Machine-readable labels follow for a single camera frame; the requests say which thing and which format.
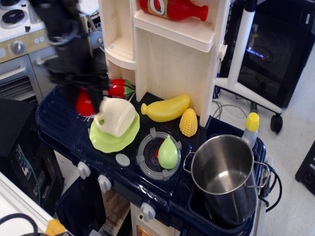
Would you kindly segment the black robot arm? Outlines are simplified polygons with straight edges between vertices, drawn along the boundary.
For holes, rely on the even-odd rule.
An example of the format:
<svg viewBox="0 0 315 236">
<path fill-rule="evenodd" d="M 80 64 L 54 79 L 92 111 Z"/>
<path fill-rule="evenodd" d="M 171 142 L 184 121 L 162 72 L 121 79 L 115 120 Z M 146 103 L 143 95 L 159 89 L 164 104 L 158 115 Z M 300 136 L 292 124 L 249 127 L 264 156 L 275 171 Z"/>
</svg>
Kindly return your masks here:
<svg viewBox="0 0 315 236">
<path fill-rule="evenodd" d="M 50 80 L 60 86 L 69 105 L 85 117 L 99 111 L 103 91 L 110 89 L 107 67 L 92 56 L 89 35 L 79 15 L 76 0 L 32 0 L 44 22 L 48 41 L 57 52 L 44 67 Z"/>
</svg>

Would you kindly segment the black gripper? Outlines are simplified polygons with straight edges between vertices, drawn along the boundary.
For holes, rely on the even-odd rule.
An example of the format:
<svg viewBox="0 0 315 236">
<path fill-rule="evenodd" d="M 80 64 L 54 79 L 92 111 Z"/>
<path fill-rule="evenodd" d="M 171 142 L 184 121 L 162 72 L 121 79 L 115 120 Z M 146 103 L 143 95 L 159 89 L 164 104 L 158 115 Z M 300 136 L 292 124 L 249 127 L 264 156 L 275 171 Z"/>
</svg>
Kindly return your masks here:
<svg viewBox="0 0 315 236">
<path fill-rule="evenodd" d="M 93 58 L 87 37 L 75 37 L 63 45 L 54 46 L 57 57 L 49 59 L 44 67 L 51 80 L 60 85 L 60 91 L 68 105 L 76 110 L 80 88 L 88 88 L 94 110 L 99 112 L 103 91 L 110 89 L 107 67 Z"/>
</svg>

